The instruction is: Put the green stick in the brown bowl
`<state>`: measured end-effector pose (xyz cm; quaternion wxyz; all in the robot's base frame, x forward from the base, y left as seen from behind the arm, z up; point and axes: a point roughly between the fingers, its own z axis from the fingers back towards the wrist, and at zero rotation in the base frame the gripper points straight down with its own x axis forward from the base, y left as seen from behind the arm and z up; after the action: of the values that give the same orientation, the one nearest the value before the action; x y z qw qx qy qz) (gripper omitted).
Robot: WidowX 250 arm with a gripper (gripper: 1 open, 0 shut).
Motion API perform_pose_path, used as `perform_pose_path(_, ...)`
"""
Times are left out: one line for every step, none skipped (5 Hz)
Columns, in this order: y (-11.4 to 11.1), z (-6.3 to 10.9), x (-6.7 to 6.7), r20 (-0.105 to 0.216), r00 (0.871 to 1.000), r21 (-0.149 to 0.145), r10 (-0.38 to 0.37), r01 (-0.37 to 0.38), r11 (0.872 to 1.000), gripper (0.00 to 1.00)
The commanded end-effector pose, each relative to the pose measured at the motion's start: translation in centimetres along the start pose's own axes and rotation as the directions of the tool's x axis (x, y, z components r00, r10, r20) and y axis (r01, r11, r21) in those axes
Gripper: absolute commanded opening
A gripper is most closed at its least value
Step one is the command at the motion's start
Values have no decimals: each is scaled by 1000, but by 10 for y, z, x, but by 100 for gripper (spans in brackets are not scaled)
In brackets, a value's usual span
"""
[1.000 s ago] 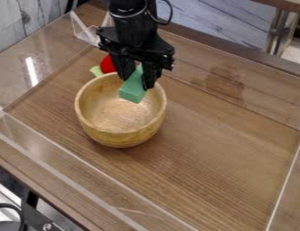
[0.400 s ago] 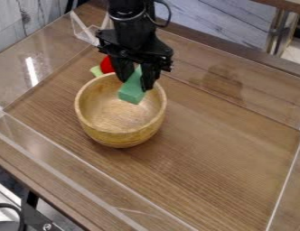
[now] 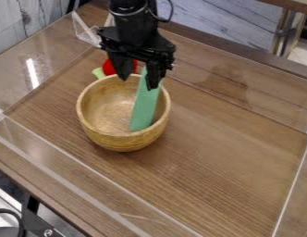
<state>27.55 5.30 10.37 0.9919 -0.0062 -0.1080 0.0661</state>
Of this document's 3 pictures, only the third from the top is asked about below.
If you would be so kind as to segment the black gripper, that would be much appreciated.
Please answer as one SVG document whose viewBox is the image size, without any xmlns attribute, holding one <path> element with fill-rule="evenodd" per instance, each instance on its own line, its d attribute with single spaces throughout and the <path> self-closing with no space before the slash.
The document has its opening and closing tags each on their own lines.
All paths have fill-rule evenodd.
<svg viewBox="0 0 307 237">
<path fill-rule="evenodd" d="M 174 68 L 176 46 L 158 31 L 139 42 L 139 35 L 130 35 L 124 41 L 115 27 L 100 27 L 100 48 L 108 53 L 119 78 L 126 81 L 134 71 L 134 59 L 146 62 L 146 86 L 151 91 L 159 88 L 166 69 Z"/>
</svg>

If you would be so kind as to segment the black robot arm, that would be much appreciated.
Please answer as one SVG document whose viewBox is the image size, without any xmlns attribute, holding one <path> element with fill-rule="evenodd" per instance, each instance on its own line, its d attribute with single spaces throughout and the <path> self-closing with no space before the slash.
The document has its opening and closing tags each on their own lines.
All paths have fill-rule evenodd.
<svg viewBox="0 0 307 237">
<path fill-rule="evenodd" d="M 114 26 L 100 27 L 100 48 L 107 52 L 119 78 L 126 81 L 134 71 L 134 61 L 146 63 L 146 87 L 159 88 L 166 72 L 174 68 L 176 46 L 159 32 L 167 19 L 158 15 L 156 0 L 110 0 Z"/>
</svg>

